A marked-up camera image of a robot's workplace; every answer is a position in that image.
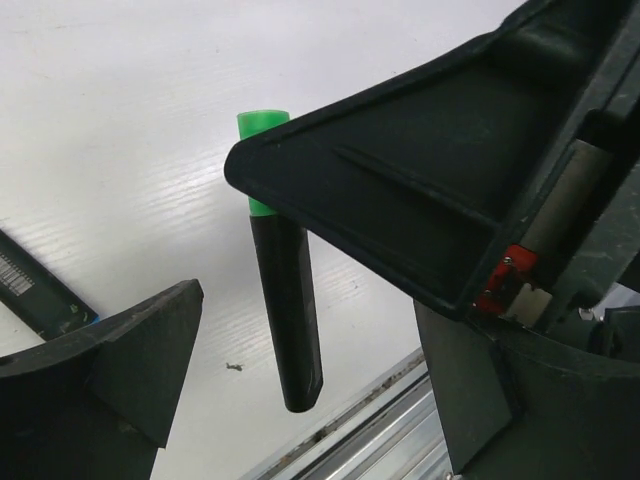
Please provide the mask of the blue black highlighter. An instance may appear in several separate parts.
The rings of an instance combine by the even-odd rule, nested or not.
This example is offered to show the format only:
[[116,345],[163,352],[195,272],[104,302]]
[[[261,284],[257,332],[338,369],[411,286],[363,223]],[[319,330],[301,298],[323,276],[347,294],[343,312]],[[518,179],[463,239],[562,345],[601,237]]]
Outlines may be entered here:
[[5,232],[1,232],[1,302],[45,341],[100,320],[86,302]]

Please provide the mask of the green black highlighter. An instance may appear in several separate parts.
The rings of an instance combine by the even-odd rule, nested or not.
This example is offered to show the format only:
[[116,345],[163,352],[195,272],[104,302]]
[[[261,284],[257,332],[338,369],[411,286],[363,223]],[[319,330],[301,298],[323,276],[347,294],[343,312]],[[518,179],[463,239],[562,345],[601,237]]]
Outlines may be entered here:
[[303,413],[324,383],[308,234],[271,207],[248,203],[284,404]]

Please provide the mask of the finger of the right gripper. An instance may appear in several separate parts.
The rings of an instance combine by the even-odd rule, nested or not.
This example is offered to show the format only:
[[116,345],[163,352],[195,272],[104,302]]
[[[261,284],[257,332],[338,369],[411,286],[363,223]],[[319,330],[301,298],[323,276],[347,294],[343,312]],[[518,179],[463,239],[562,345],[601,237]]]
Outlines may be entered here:
[[622,65],[621,1],[528,1],[495,30],[243,140],[235,189],[463,318]]

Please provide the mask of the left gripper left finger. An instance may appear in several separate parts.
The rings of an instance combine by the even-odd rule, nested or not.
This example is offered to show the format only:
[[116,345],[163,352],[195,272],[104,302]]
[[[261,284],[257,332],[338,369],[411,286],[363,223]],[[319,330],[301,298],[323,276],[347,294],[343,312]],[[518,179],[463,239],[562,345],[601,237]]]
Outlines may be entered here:
[[148,479],[166,447],[203,310],[181,281],[1,360],[4,479]]

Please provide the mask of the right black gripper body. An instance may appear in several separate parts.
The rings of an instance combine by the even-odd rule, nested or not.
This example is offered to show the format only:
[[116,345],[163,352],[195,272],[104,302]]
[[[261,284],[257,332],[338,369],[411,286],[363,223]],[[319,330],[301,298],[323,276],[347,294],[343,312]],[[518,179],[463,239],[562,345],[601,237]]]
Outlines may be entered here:
[[639,310],[581,318],[616,284],[639,286],[639,5],[580,1],[598,52],[549,155],[557,161],[527,229],[510,246],[478,311],[618,360],[639,356]]

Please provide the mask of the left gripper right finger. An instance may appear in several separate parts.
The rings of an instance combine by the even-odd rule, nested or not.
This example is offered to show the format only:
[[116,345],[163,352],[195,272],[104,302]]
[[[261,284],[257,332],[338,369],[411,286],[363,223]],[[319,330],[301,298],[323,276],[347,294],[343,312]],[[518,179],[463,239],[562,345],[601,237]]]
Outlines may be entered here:
[[638,364],[506,322],[415,313],[454,474],[638,478]]

